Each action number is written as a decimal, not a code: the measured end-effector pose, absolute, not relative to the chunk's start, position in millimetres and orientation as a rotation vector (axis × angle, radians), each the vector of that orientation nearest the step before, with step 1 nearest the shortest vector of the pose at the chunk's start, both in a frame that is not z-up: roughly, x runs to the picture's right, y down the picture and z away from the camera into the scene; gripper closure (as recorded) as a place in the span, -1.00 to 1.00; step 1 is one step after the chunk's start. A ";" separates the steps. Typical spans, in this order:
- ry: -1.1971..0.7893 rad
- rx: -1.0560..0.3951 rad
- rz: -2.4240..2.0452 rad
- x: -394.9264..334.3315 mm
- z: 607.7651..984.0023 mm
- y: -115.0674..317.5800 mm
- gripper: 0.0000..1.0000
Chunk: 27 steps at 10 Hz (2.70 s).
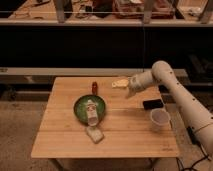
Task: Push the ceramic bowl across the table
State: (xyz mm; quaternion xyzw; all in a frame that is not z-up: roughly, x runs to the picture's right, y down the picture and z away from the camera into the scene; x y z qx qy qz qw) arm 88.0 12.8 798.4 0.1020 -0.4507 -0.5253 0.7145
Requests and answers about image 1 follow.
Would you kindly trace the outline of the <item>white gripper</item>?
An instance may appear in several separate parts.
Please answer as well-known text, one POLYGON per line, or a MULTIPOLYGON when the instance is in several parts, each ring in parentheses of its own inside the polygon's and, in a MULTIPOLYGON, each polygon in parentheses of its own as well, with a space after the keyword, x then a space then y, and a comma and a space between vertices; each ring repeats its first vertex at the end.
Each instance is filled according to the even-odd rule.
POLYGON ((126 98, 130 98, 141 91, 141 84, 139 83, 136 76, 129 78, 128 81, 128 93, 126 94, 126 98))

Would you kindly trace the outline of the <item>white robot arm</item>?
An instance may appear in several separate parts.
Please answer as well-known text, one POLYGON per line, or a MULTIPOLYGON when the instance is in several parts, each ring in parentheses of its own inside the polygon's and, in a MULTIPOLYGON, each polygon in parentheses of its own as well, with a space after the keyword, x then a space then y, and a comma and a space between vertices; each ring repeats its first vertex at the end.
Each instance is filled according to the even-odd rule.
POLYGON ((135 74, 128 81, 129 97, 151 86, 165 86, 176 102, 185 126, 191 128, 207 154, 213 156, 213 114, 178 81, 167 62, 157 61, 150 70, 135 74))

